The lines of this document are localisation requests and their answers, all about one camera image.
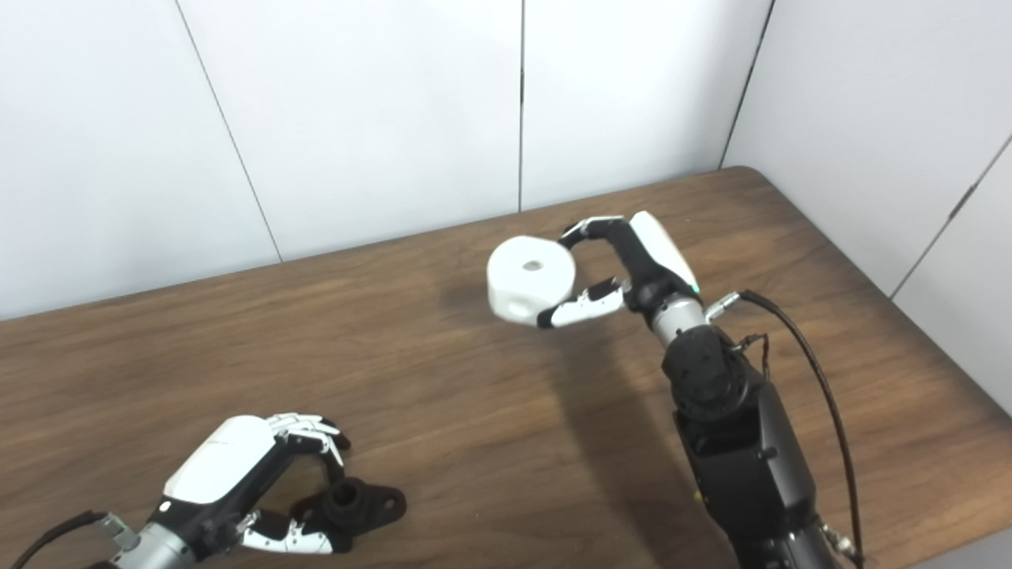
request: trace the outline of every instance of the black cable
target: black cable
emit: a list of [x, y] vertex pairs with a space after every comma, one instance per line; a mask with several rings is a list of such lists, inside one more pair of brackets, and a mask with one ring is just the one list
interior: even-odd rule
[[857, 559], [853, 561], [857, 569], [863, 569], [865, 560], [864, 544], [861, 539], [861, 511], [857, 502], [857, 477], [854, 475], [854, 461], [850, 457], [850, 444], [847, 443], [847, 433], [843, 428], [843, 418], [840, 416], [840, 409], [836, 406], [836, 399], [833, 397], [833, 391], [829, 387], [829, 380], [826, 378], [826, 373], [823, 372], [822, 365], [819, 363], [816, 353], [812, 349], [812, 345], [805, 339], [805, 335], [802, 334], [800, 329], [797, 328], [797, 325], [794, 324], [780, 307], [776, 306], [773, 301], [753, 291], [742, 291], [739, 293], [739, 296], [741, 300], [750, 302], [766, 310], [779, 318], [780, 322], [783, 322], [783, 325], [790, 330], [790, 334], [794, 336], [798, 345], [802, 346], [802, 351], [805, 352], [812, 371], [815, 372], [816, 378], [819, 380], [819, 386], [826, 397], [826, 405], [829, 406], [829, 413], [833, 417], [833, 426], [836, 427], [836, 437], [840, 441], [840, 454], [843, 456], [843, 471], [847, 478], [847, 493], [850, 495], [850, 522], [854, 535], [854, 549], [857, 550]]
[[41, 538], [35, 540], [35, 543], [31, 544], [31, 547], [25, 550], [24, 553], [21, 554], [21, 557], [18, 557], [17, 561], [15, 561], [14, 564], [10, 566], [10, 569], [21, 569], [22, 567], [24, 567], [24, 564], [27, 563], [29, 559], [31, 559], [31, 556], [38, 553], [38, 550], [43, 549], [50, 542], [57, 540], [61, 536], [70, 534], [71, 532], [79, 527], [84, 527], [85, 525], [91, 525], [92, 523], [102, 519], [106, 515], [108, 515], [107, 512], [91, 511], [89, 509], [88, 511], [84, 511], [75, 515], [74, 517], [68, 519], [67, 521], [57, 524], [49, 532], [43, 534]]
[[762, 375], [769, 381], [769, 334], [749, 334], [732, 349], [744, 351], [759, 340], [762, 340]]

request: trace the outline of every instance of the white wall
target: white wall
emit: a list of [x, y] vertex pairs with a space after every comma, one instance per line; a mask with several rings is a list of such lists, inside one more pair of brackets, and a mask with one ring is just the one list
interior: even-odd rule
[[184, 0], [284, 259], [515, 212], [518, 0]]
[[171, 0], [0, 4], [0, 318], [271, 262]]
[[996, 0], [777, 0], [724, 165], [892, 294], [1012, 129], [1010, 29]]
[[711, 169], [768, 3], [4, 3], [0, 319]]
[[769, 0], [529, 0], [524, 209], [712, 170]]
[[1012, 151], [994, 167], [896, 296], [896, 303], [1012, 413]]

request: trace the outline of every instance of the white cylindrical object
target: white cylindrical object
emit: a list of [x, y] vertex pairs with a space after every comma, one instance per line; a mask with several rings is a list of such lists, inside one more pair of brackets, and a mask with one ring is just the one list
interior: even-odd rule
[[569, 299], [576, 262], [555, 241], [525, 235], [496, 247], [487, 272], [489, 306], [503, 320], [537, 325], [537, 314]]

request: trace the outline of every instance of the black flanged object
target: black flanged object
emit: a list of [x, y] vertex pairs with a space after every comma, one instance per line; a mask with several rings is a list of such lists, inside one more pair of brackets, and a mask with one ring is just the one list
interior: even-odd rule
[[351, 541], [404, 517], [404, 492], [373, 486], [357, 478], [342, 478], [327, 490], [291, 507], [291, 516], [306, 523], [304, 532], [323, 532], [334, 553], [351, 551]]

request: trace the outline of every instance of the wooden table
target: wooden table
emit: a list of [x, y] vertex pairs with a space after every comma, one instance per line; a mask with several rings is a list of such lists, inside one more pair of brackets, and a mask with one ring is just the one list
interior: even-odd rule
[[[0, 323], [0, 566], [86, 508], [140, 525], [226, 417], [300, 410], [354, 442], [349, 473], [407, 516], [334, 558], [238, 551], [208, 567], [735, 567], [693, 500], [642, 319], [552, 332], [498, 321], [485, 262], [507, 237], [649, 209], [708, 301], [751, 288], [798, 322], [853, 446], [867, 549], [904, 567], [1012, 524], [1012, 421], [755, 171], [735, 168]], [[620, 267], [577, 248], [583, 283]], [[791, 338], [774, 379], [828, 520], [848, 529], [832, 423]], [[322, 487], [298, 463], [266, 499]], [[79, 569], [83, 531], [29, 567]]]

